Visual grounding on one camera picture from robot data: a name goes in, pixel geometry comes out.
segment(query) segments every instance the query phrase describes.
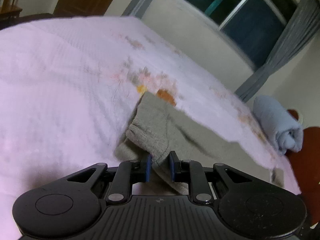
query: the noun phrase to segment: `window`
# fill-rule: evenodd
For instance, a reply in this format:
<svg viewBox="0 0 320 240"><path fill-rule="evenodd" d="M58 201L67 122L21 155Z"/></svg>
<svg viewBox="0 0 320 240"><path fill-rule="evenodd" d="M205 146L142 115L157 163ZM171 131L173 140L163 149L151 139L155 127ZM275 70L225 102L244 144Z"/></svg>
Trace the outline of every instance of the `window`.
<svg viewBox="0 0 320 240"><path fill-rule="evenodd" d="M185 0L212 19L254 63L262 66L297 5L292 0Z"/></svg>

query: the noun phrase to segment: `rolled towel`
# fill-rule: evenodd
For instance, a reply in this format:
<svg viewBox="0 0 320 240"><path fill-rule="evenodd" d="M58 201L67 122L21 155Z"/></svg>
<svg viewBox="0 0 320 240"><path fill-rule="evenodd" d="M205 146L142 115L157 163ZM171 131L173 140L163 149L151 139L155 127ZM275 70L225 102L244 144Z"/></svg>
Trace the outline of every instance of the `rolled towel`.
<svg viewBox="0 0 320 240"><path fill-rule="evenodd" d="M303 143L303 129L282 105L269 96L258 96L253 114L274 149L284 155L287 150L299 152Z"/></svg>

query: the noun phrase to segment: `metal screw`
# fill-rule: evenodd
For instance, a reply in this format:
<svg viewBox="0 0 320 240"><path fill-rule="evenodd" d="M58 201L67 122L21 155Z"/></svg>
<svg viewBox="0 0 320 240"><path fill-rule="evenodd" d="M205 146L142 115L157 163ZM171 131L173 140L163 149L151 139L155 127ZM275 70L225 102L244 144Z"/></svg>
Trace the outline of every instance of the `metal screw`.
<svg viewBox="0 0 320 240"><path fill-rule="evenodd" d="M196 195L196 199L202 202L208 202L211 199L211 196L209 194L206 193L201 193Z"/></svg>
<svg viewBox="0 0 320 240"><path fill-rule="evenodd" d="M111 201L121 201L123 200L124 196L122 194L119 193L113 193L111 195L108 196L108 199Z"/></svg>

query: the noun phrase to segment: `bed sheet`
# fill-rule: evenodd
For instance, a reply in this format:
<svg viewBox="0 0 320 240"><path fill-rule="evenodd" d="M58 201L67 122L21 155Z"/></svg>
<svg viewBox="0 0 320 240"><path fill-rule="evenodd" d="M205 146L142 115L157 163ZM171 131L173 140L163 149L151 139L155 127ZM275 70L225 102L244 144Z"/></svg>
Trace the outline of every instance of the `bed sheet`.
<svg viewBox="0 0 320 240"><path fill-rule="evenodd" d="M0 40L1 239L20 235L11 208L23 192L94 163L119 164L113 151L147 90L261 166L283 169L285 188L300 193L249 109L140 20L37 21L0 31Z"/></svg>

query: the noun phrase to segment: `window frame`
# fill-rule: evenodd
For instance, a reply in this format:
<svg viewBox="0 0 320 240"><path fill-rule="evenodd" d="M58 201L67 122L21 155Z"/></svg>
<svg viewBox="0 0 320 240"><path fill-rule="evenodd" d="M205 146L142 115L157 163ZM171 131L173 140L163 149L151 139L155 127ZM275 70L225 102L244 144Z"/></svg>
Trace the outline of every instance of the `window frame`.
<svg viewBox="0 0 320 240"><path fill-rule="evenodd" d="M242 8L242 6L244 6L244 4L248 0L241 0L220 25L215 23L214 20L212 20L204 12L199 10L197 7L195 7L188 1L186 0L173 0L173 1L176 2L178 6L182 6L184 9L186 9L188 13L199 18L209 28L214 30L215 33L217 33L233 50L235 50L238 53L238 55L249 65L249 67L252 69L253 72L257 70L257 67L252 62L252 60L239 48L239 46L233 40L231 40L226 34L224 34L221 31L223 27L234 17L234 15ZM274 14L280 20L280 22L284 26L286 26L287 21L282 15L282 13L279 11L279 9L276 7L276 5L271 0L263 0L263 1L270 7L270 9L274 12Z"/></svg>

